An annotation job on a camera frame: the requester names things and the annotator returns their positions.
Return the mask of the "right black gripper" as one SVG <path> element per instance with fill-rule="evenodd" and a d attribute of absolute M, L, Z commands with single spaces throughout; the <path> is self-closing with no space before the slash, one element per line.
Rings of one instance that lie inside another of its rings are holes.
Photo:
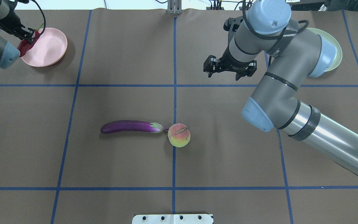
<path fill-rule="evenodd" d="M 219 59 L 213 55 L 209 55 L 203 64 L 203 72 L 208 73 L 210 78 L 214 73 L 220 72 L 235 72 L 235 80 L 242 77 L 252 77 L 257 71 L 257 61 L 240 62 L 235 59 L 227 47 Z"/>

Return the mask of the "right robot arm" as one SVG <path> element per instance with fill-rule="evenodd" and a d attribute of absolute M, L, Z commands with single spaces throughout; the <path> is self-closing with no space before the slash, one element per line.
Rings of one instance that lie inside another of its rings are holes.
<path fill-rule="evenodd" d="M 265 51 L 273 62 L 246 102 L 243 119 L 264 132 L 281 129 L 358 176 L 358 134 L 295 97 L 307 77 L 333 70 L 342 57 L 336 40 L 307 26 L 307 20 L 291 18 L 286 1 L 256 0 L 242 16 L 225 21 L 228 46 L 222 57 L 208 56 L 203 71 L 251 77 L 255 58 Z"/>

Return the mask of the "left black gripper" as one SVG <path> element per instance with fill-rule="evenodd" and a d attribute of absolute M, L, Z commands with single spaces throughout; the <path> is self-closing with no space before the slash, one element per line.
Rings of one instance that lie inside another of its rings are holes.
<path fill-rule="evenodd" d="M 7 34 L 18 37 L 20 40 L 32 40 L 35 33 L 34 29 L 26 28 L 14 12 L 8 12 L 4 15 L 0 14 L 0 29 Z"/>

